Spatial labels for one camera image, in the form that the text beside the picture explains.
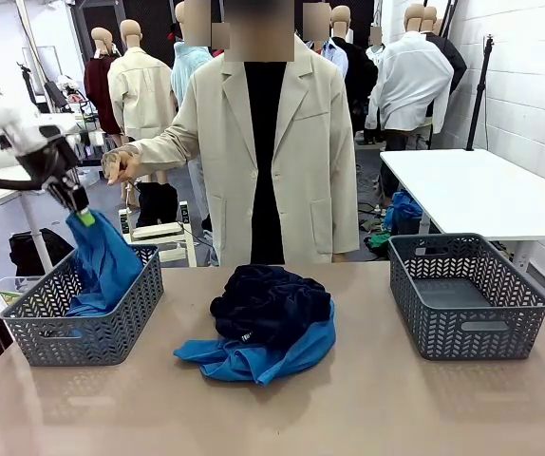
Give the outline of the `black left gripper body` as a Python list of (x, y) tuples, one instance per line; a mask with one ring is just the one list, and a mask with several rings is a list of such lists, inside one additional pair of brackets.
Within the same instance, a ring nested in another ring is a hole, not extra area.
[(17, 161), (29, 176), (29, 190), (47, 190), (57, 200), (73, 200), (80, 193), (79, 160), (65, 137), (18, 155)]

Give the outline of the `person's right hand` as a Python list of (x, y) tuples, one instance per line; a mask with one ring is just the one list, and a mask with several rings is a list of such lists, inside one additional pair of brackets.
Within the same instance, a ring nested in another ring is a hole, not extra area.
[(140, 175), (141, 158), (137, 147), (128, 143), (105, 152), (101, 159), (103, 175), (109, 185), (131, 181)]

